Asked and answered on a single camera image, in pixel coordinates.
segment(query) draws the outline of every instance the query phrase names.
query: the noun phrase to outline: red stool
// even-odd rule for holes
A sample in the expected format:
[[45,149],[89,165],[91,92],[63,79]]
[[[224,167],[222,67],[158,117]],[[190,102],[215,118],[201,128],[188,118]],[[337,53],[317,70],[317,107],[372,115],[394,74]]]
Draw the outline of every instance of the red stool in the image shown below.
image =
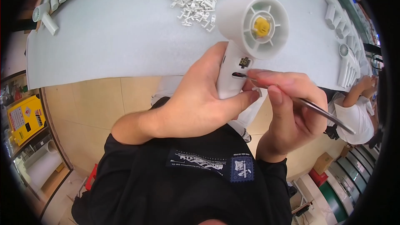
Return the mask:
[[94,168],[92,172],[90,173],[90,176],[85,184],[85,188],[87,191],[89,191],[92,188],[92,179],[93,181],[96,179],[96,173],[97,173],[97,163],[94,164]]

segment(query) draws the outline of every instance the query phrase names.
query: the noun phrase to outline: hand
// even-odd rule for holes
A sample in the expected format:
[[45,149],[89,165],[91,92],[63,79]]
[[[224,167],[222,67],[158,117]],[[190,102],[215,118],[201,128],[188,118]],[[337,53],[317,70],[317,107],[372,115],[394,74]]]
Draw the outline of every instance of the hand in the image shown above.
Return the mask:
[[234,119],[259,98],[247,80],[243,92],[220,100],[216,82],[227,47],[219,42],[189,68],[172,98],[157,109],[155,137],[198,137],[213,132]]
[[375,78],[369,77],[367,75],[365,75],[361,81],[359,82],[359,84],[362,85],[363,89],[369,89],[372,88],[372,86],[374,85],[374,83],[376,82]]
[[273,108],[273,119],[257,147],[257,157],[268,162],[282,161],[287,153],[326,130],[326,118],[291,99],[306,98],[327,111],[326,94],[306,74],[253,69],[248,76],[257,80],[256,86],[268,86]]

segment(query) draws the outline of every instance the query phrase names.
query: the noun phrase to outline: tweezers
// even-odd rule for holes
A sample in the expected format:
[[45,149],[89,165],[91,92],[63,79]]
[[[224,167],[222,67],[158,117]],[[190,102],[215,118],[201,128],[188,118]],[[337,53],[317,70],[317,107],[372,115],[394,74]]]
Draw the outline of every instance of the tweezers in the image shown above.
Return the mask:
[[[234,77],[245,77],[248,78],[254,82],[257,82],[257,80],[254,80],[253,78],[249,78],[246,74],[240,73],[240,72],[233,72],[232,76]],[[349,126],[347,126],[346,124],[344,124],[342,121],[340,121],[339,119],[337,119],[337,117],[333,116],[331,113],[326,112],[325,110],[323,110],[321,107],[319,107],[317,104],[304,99],[304,98],[292,98],[293,101],[300,103],[302,106],[305,106],[309,109],[311,109],[312,111],[320,114],[321,116],[331,120],[332,122],[334,122],[335,124],[337,124],[340,128],[344,129],[345,131],[347,131],[348,133],[355,135],[356,132],[354,132],[354,130],[352,128],[350,128]]]

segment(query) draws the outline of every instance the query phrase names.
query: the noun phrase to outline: fingernail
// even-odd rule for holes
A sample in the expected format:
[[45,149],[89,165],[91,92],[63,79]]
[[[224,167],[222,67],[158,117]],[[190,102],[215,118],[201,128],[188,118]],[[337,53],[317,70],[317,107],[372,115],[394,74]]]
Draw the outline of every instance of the fingernail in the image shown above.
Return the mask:
[[275,87],[268,88],[268,94],[270,96],[270,101],[272,104],[280,105],[282,104],[282,92]]
[[257,76],[259,78],[267,78],[273,75],[273,72],[268,72],[268,71],[262,71],[260,73],[257,73]]

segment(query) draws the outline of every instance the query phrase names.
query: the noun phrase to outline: printed graphic on shirt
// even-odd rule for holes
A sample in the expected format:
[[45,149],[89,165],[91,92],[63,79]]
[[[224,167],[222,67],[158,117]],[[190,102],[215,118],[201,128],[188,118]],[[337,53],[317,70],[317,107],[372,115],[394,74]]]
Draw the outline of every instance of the printed graphic on shirt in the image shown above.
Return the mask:
[[171,149],[167,159],[168,167],[193,167],[218,172],[224,175],[226,159],[208,158],[193,153]]
[[242,182],[242,181],[253,181],[253,180],[254,180],[253,158],[249,155],[240,155],[232,157],[230,181]]

